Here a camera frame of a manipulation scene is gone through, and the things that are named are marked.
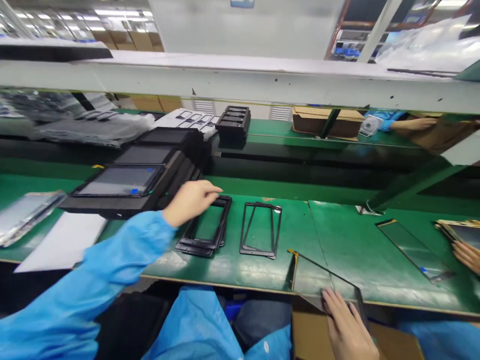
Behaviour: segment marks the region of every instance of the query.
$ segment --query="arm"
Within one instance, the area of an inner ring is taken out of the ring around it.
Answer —
[[[206,180],[187,182],[164,211],[140,213],[88,249],[78,269],[0,320],[2,358],[93,359],[100,330],[94,319],[163,254],[176,228],[203,213],[220,191]]]
[[[411,120],[404,120],[404,121],[392,121],[392,122],[383,122],[380,127],[381,131],[385,131],[382,127],[388,126],[389,130],[396,130],[396,129],[406,129],[406,130],[425,130],[429,127],[435,125],[438,119],[434,117],[422,117],[416,118]]]

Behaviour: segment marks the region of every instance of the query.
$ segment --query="hand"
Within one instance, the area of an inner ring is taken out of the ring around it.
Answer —
[[[475,274],[480,275],[480,250],[463,241],[453,242],[453,255]]]
[[[434,117],[423,117],[412,120],[395,121],[391,124],[390,129],[407,129],[407,130],[425,130],[438,122]]]
[[[171,227],[178,228],[207,210],[222,191],[208,180],[188,181],[163,210],[163,218]]]
[[[350,309],[342,295],[332,289],[323,291],[328,309],[328,336],[336,360],[379,360],[379,350],[364,326],[355,306]]]

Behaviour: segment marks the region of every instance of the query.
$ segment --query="air vent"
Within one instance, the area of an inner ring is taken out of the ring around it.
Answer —
[[[195,111],[215,115],[214,102],[209,100],[194,100],[193,107]]]
[[[292,121],[292,106],[272,106],[270,111],[270,120]]]

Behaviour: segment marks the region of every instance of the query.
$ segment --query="white paper sheet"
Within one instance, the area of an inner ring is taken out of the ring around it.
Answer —
[[[63,213],[14,273],[71,269],[83,260],[85,249],[95,243],[106,224],[97,214]]]

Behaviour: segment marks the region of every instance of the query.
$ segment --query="cardboard box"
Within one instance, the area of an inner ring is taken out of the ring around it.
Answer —
[[[476,130],[475,120],[451,122],[445,116],[441,116],[435,125],[425,130],[398,129],[396,132],[432,154],[438,155],[458,144]]]
[[[293,131],[320,135],[327,123],[331,109],[320,107],[293,107]],[[341,110],[329,137],[355,138],[359,134],[364,117],[356,110]]]
[[[162,40],[160,39],[160,35],[156,32],[149,32],[148,36],[150,37],[151,45],[153,46],[153,51],[157,52],[164,52],[164,46],[162,44]]]
[[[415,336],[372,322],[369,325],[377,342],[380,360],[424,360]],[[335,360],[325,315],[294,310],[292,332],[297,359]]]
[[[133,95],[130,97],[137,110],[163,112],[157,96],[151,95]]]
[[[118,50],[137,50],[127,31],[109,31]]]
[[[95,40],[104,43],[110,50],[118,49],[109,31],[92,31],[91,34]]]
[[[182,108],[182,100],[180,96],[159,96],[161,107],[166,113]]]
[[[154,51],[150,36],[146,32],[130,31],[130,37],[137,51]]]

